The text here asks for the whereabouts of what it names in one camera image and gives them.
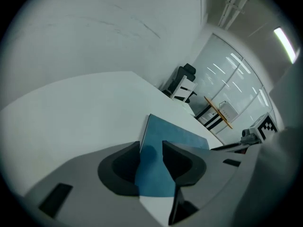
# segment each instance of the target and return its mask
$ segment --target black cable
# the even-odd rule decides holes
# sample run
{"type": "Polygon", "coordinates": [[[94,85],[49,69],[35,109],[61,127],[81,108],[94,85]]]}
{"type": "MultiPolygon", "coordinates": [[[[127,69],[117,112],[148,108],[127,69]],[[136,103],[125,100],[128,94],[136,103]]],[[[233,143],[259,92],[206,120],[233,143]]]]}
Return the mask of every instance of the black cable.
{"type": "Polygon", "coordinates": [[[222,103],[226,103],[226,101],[223,101],[223,102],[219,103],[219,109],[220,109],[220,105],[221,105],[222,103]]]}

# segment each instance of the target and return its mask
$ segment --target white table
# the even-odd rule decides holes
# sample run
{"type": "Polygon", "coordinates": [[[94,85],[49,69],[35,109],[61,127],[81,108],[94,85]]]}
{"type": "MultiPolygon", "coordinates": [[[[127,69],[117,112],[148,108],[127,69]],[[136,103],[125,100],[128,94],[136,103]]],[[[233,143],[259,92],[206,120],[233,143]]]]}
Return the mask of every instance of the white table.
{"type": "Polygon", "coordinates": [[[186,112],[188,112],[191,116],[193,116],[193,117],[195,116],[194,111],[191,109],[191,107],[189,106],[188,103],[185,103],[185,102],[183,102],[179,99],[176,99],[176,98],[173,98],[172,100],[174,102],[176,102],[177,104],[180,104],[186,110],[186,112]]]}
{"type": "MultiPolygon", "coordinates": [[[[96,73],[41,87],[0,112],[4,176],[24,196],[73,157],[142,141],[149,114],[206,138],[210,148],[222,145],[180,105],[133,72],[96,73]]],[[[167,221],[172,198],[166,201],[166,212],[159,206],[152,210],[157,198],[140,200],[159,222],[167,221]]]]}

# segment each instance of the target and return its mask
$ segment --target white wall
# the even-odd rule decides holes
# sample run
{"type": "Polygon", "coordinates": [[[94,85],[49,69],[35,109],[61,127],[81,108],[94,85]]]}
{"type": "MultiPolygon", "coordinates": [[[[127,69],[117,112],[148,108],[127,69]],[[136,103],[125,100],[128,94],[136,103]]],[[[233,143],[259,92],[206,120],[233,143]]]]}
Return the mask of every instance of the white wall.
{"type": "Polygon", "coordinates": [[[131,70],[161,87],[183,66],[200,17],[200,0],[29,0],[2,44],[0,108],[96,72],[131,70]]]}
{"type": "MultiPolygon", "coordinates": [[[[232,33],[223,30],[218,26],[214,26],[208,23],[205,24],[205,26],[201,30],[198,39],[193,43],[190,54],[186,57],[185,60],[188,61],[188,63],[190,64],[193,63],[212,34],[215,34],[221,39],[223,39],[231,47],[233,47],[241,56],[245,58],[245,60],[254,69],[256,75],[261,80],[267,94],[269,94],[269,92],[274,88],[274,81],[271,78],[270,71],[266,70],[259,58],[245,43],[243,43],[232,33]]],[[[281,130],[284,127],[283,121],[275,105],[273,105],[273,109],[276,116],[278,129],[281,130]]]]}
{"type": "Polygon", "coordinates": [[[285,127],[303,127],[303,56],[278,81],[270,96],[285,127]]]}

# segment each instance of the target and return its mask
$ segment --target white ceiling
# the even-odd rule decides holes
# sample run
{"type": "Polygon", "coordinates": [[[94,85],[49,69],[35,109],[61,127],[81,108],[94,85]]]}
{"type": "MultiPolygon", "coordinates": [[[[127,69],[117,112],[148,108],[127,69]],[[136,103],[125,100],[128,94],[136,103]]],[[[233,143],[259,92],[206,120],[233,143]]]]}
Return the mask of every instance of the white ceiling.
{"type": "MultiPolygon", "coordinates": [[[[209,23],[218,25],[225,1],[208,0],[209,23]]],[[[299,44],[294,29],[272,0],[248,0],[243,10],[244,14],[237,16],[228,31],[241,39],[258,56],[276,83],[292,64],[273,31],[279,26],[282,27],[297,50],[299,44]]]]}

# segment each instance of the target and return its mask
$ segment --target metal pipe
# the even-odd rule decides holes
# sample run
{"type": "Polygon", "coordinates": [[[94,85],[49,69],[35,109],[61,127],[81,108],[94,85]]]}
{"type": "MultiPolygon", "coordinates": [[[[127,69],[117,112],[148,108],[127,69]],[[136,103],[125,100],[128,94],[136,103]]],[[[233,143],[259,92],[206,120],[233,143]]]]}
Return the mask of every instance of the metal pipe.
{"type": "MultiPolygon", "coordinates": [[[[231,4],[234,4],[235,1],[236,1],[236,0],[227,0],[227,2],[229,2],[229,3],[231,3],[231,4]]],[[[222,17],[221,17],[222,19],[220,19],[219,27],[223,27],[223,25],[224,25],[224,23],[225,23],[227,17],[229,16],[229,14],[230,14],[230,12],[231,12],[231,10],[232,10],[232,7],[229,5],[229,3],[227,3],[227,4],[225,5],[225,8],[226,8],[226,9],[224,9],[224,10],[226,10],[226,11],[225,11],[225,13],[222,14],[222,17]]]]}
{"type": "Polygon", "coordinates": [[[221,24],[221,21],[222,21],[222,19],[224,17],[224,14],[226,13],[227,7],[228,7],[228,4],[225,5],[225,8],[224,8],[223,13],[221,15],[221,18],[219,20],[218,26],[220,26],[220,24],[221,24]]]}
{"type": "MultiPolygon", "coordinates": [[[[245,5],[245,3],[247,2],[247,0],[240,0],[238,8],[242,9],[245,5]]],[[[235,21],[236,17],[239,15],[240,11],[237,10],[235,11],[235,13],[233,14],[232,18],[229,20],[229,22],[227,23],[225,30],[228,30],[229,27],[232,25],[232,23],[235,21]]]]}

